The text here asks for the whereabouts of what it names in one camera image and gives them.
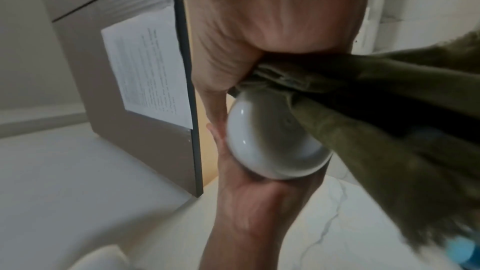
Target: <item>forearm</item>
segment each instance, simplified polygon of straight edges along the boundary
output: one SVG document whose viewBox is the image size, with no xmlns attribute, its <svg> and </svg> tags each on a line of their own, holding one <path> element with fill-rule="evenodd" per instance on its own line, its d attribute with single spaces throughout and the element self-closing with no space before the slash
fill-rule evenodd
<svg viewBox="0 0 480 270">
<path fill-rule="evenodd" d="M 250 238 L 214 226 L 205 246 L 200 270 L 275 270 L 282 240 Z"/>
</svg>

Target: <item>baseboard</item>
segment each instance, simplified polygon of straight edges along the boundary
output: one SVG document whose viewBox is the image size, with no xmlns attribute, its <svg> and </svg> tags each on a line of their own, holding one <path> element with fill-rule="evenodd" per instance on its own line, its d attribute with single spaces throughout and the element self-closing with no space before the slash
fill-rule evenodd
<svg viewBox="0 0 480 270">
<path fill-rule="evenodd" d="M 0 138 L 88 122 L 81 103 L 0 110 Z"/>
</svg>

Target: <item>sticker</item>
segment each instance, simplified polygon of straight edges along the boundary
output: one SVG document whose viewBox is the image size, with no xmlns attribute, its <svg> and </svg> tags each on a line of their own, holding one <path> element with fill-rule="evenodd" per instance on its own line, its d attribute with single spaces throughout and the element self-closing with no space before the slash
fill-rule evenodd
<svg viewBox="0 0 480 270">
<path fill-rule="evenodd" d="M 127 111 L 193 129 L 172 5 L 101 31 Z"/>
</svg>

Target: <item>skin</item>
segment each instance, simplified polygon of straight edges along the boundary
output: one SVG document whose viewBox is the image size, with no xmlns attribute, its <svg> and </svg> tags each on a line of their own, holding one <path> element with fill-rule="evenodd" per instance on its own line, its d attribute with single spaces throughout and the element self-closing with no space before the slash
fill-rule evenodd
<svg viewBox="0 0 480 270">
<path fill-rule="evenodd" d="M 218 148 L 216 219 L 200 269 L 276 269 L 285 234 L 325 168 L 294 181 L 249 174 L 225 142 L 227 91 L 267 53 L 346 53 L 367 0 L 186 0 L 192 80 Z"/>
</svg>

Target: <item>olive green towel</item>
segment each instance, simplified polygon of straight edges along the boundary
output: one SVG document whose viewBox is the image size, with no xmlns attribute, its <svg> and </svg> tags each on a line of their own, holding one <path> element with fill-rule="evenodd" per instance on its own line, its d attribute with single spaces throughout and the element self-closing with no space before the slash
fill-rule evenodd
<svg viewBox="0 0 480 270">
<path fill-rule="evenodd" d="M 238 88 L 283 94 L 413 248 L 478 230 L 480 31 L 372 56 L 272 55 Z"/>
</svg>

